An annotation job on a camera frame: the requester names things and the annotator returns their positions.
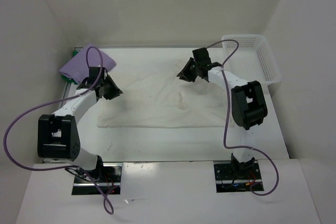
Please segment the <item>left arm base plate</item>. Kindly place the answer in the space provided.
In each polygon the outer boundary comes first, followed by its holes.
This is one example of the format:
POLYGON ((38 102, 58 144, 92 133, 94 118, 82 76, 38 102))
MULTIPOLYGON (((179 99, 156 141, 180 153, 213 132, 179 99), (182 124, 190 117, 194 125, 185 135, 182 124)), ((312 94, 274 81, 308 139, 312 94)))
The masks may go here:
MULTIPOLYGON (((102 177, 90 175, 94 178, 101 191, 109 195, 119 195, 121 191, 122 163, 104 163, 104 172, 102 177)), ((100 192, 91 181, 91 179, 82 171, 69 170, 68 173, 74 175, 74 181, 71 194, 74 196, 99 195, 100 192)))

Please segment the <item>green t shirt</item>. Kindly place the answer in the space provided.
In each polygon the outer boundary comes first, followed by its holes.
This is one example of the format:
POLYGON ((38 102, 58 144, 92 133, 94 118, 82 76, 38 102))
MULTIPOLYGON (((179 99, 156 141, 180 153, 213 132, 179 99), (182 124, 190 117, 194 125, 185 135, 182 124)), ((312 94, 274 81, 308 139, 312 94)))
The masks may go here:
MULTIPOLYGON (((79 51, 73 50, 72 51, 72 58, 78 53, 79 51)), ((77 84, 77 82, 72 79, 72 78, 68 78, 65 75, 61 74, 61 78, 66 82, 66 83, 73 83, 73 84, 77 84)))

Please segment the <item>white t shirt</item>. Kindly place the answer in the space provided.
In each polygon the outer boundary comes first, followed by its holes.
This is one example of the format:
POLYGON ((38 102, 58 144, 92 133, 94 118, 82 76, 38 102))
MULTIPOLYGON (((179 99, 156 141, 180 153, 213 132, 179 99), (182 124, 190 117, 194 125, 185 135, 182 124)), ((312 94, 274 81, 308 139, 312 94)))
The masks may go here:
POLYGON ((227 98, 219 86, 196 79, 185 82, 176 75, 183 61, 169 62, 166 70, 146 73, 111 70, 122 94, 98 102, 100 128, 188 128, 225 125, 227 98))

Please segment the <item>purple t shirt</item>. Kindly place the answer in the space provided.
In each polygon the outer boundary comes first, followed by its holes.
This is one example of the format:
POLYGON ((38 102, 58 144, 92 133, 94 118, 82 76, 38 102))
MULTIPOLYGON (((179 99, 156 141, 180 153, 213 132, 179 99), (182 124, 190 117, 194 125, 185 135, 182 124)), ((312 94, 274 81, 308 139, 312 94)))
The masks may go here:
POLYGON ((59 69, 60 74, 73 78, 77 84, 89 76, 90 67, 99 67, 101 65, 99 53, 95 49, 90 49, 88 54, 88 63, 86 61, 86 52, 93 44, 83 47, 79 53, 59 69))

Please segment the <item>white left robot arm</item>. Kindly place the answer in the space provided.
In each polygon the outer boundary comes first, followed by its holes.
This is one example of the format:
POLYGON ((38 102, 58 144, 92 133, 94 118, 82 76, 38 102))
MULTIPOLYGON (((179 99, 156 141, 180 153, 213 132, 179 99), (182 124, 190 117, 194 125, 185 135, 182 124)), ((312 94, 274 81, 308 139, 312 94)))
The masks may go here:
POLYGON ((63 160, 76 166, 75 175, 93 182, 105 177, 102 158, 91 154, 80 144, 77 124, 101 98, 112 100, 122 94, 107 69, 89 67, 89 76, 78 85, 74 98, 50 115, 38 120, 37 153, 41 158, 63 160))

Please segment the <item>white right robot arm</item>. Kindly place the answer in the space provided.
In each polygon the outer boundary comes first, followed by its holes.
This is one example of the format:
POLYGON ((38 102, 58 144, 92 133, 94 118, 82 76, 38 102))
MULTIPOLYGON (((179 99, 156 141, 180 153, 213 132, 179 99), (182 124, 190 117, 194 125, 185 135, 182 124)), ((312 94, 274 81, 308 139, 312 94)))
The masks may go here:
POLYGON ((252 154, 256 126, 261 125, 268 115, 268 109, 258 81, 248 82, 224 70, 218 62, 211 62, 208 50, 199 48, 192 51, 184 68, 177 74, 183 81, 194 82, 197 77, 221 87, 228 95, 228 109, 224 128, 224 147, 232 150, 230 172, 235 178, 247 176, 254 168, 252 154), (233 118, 240 131, 240 139, 233 146, 227 145, 228 121, 233 118))

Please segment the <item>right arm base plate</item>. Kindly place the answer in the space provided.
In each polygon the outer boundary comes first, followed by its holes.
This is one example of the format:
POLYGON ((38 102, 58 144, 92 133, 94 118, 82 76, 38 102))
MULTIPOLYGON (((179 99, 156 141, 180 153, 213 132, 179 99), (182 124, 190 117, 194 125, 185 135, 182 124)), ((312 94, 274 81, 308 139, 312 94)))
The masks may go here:
POLYGON ((246 175, 234 175, 229 161, 214 162, 214 174, 217 193, 242 193, 250 191, 264 191, 261 173, 257 162, 246 175))

